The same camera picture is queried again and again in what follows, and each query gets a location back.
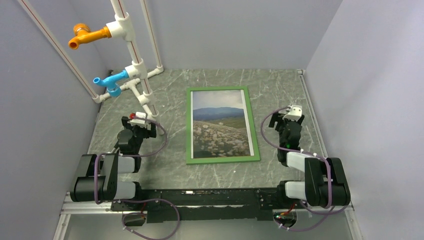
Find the white pvc pipe stand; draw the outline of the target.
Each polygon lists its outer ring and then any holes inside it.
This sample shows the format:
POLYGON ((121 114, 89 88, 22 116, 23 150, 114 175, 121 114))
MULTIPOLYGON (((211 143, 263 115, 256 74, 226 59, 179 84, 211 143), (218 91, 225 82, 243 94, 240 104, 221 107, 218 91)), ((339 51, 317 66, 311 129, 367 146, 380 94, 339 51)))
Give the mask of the white pvc pipe stand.
MULTIPOLYGON (((115 20, 107 23, 104 27, 108 27, 111 33, 112 38, 109 39, 122 39, 125 41, 131 58, 131 64, 123 69, 127 71, 129 78, 120 80, 117 84, 120 86, 122 91, 131 90, 146 114, 146 120, 156 126, 159 126, 160 113, 156 107, 154 91, 150 86, 149 79, 161 74, 164 71, 164 66, 158 51, 146 1, 142 0, 140 3, 156 62, 156 67, 152 71, 147 70, 145 61, 143 60, 141 52, 137 46, 136 31, 131 21, 130 14, 126 11, 125 4, 122 0, 111 1, 115 20)), ((67 54, 65 48, 60 44, 53 32, 50 31, 33 6, 27 0, 20 0, 18 1, 18 4, 32 19, 47 41, 50 42, 65 64, 67 64, 69 69, 74 73, 75 77, 89 93, 92 100, 99 104, 108 98, 111 98, 112 96, 110 96, 107 91, 104 94, 98 94, 95 92, 92 85, 84 77, 83 73, 79 70, 72 58, 67 54)))

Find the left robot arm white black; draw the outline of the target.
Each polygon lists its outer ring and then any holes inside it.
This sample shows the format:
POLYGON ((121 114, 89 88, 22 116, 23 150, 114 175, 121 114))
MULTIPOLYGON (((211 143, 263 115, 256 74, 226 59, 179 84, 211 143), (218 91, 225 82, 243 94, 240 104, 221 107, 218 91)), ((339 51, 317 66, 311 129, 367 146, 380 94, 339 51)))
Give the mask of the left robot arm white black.
POLYGON ((141 187, 134 181, 121 181, 120 174, 138 173, 145 139, 156 138, 156 125, 144 113, 131 113, 121 118, 123 130, 117 134, 114 150, 104 154, 83 154, 70 188, 73 202, 113 201, 124 199, 131 210, 144 203, 141 187))

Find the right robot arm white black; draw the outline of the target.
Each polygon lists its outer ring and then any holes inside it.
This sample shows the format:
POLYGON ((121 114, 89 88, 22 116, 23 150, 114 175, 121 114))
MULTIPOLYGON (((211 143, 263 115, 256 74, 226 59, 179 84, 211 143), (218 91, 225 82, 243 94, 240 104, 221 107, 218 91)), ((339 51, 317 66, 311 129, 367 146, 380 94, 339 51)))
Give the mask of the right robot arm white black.
POLYGON ((300 148, 302 122, 305 116, 295 120, 283 113, 273 113, 269 127, 278 132, 277 160, 284 166, 304 173, 303 181, 286 180, 277 186, 276 203, 289 207, 295 200, 313 207, 329 208, 347 206, 351 194, 339 158, 324 158, 307 153, 300 148))

